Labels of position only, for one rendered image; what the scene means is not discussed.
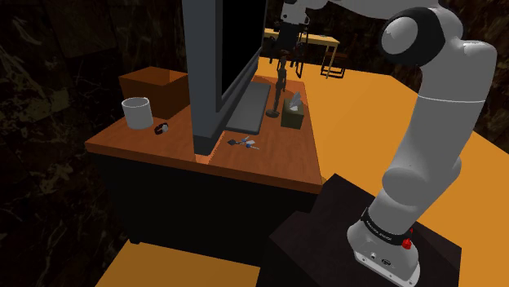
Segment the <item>yellow table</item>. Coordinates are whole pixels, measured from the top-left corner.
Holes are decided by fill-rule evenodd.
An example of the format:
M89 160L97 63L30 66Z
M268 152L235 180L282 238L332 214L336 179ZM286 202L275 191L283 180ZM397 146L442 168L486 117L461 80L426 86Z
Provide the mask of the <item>yellow table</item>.
M269 28L264 30L264 36L270 40L270 62L272 62L276 56L281 56L281 51L277 49L279 31L279 29ZM340 69L339 71L332 69L333 62L339 55L339 41L330 36L310 34L306 29L302 29L299 33L295 49L288 55L290 67L295 68L298 78L302 77L303 65L308 59L308 46L310 44L325 47L325 53L321 62L321 75L325 75L326 78L342 77L344 69Z

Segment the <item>dark slender human figure statue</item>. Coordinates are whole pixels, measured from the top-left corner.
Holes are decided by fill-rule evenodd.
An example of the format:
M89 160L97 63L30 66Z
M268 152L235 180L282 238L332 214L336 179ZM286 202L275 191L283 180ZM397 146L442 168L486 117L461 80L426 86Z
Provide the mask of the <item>dark slender human figure statue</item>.
M287 74L285 65L288 60L289 54L290 53L288 51L281 50L281 58L279 59L278 65L277 65L277 82L275 85L275 88L276 88L275 99L274 99L272 109L269 109L266 111L266 115L268 117L275 118L275 117L279 116L279 112L277 111L277 108L278 108L279 100L281 98L281 92L285 91L286 74Z

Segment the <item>olive tissue box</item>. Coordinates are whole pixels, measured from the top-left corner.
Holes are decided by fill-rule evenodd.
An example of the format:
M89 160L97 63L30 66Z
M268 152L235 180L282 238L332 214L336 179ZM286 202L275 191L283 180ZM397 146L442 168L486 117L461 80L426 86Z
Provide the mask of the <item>olive tissue box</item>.
M282 108L281 126L299 130L303 123L303 102L297 91L291 99L285 99Z

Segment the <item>grey keyboard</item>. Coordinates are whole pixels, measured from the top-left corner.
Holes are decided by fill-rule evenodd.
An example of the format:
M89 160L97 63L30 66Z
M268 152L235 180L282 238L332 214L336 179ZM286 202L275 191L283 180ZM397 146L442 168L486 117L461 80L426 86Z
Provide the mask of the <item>grey keyboard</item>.
M230 117L225 130L248 135L260 131L271 85L251 82Z

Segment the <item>large dark flat screen television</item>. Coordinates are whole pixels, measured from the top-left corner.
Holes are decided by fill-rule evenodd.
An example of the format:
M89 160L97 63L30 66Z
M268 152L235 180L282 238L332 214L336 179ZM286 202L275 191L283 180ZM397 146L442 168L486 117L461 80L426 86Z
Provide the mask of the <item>large dark flat screen television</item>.
M193 147L212 153L258 69L268 0L182 0Z

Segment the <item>bunch of keys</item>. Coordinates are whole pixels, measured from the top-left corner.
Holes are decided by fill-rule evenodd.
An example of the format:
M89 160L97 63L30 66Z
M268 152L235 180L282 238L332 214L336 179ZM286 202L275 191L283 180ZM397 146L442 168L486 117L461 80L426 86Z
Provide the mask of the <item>bunch of keys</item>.
M230 145L243 145L247 148L253 148L259 150L258 147L255 147L255 141L252 139L249 139L249 136L245 137L244 139L241 139L240 141L236 141L235 139L230 139L228 141L228 144Z

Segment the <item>brown wooden television cabinet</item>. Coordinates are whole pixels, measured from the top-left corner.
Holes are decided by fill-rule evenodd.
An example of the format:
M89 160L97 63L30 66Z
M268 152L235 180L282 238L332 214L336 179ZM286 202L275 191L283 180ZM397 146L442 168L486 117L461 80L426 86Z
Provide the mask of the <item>brown wooden television cabinet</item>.
M156 135L119 120L85 143L133 243L256 266L270 234L321 191L309 117L297 130L265 117L253 148L226 131L208 156L193 150L189 108L168 126Z

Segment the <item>brown open box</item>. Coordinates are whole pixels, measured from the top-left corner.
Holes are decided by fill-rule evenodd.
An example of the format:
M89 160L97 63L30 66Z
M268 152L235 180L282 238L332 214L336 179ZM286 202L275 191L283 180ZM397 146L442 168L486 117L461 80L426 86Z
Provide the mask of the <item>brown open box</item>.
M123 97L148 98L154 117L170 119L189 106L186 73L147 67L122 75L118 79Z

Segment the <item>white cylindrical cup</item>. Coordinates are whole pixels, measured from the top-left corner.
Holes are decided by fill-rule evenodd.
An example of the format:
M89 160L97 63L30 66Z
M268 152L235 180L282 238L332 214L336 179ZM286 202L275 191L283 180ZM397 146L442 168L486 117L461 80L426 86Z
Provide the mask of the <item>white cylindrical cup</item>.
M143 130L153 125L150 101L146 97L132 97L122 101L126 124L133 130Z

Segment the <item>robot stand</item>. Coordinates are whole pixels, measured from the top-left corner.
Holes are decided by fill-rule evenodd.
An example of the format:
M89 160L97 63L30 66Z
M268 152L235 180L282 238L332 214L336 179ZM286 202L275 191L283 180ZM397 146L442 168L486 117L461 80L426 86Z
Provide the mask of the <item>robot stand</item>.
M311 212L294 212L269 237L256 287L397 287L359 263L347 229L374 196L333 175ZM421 274L416 287L458 287L462 250L414 224Z

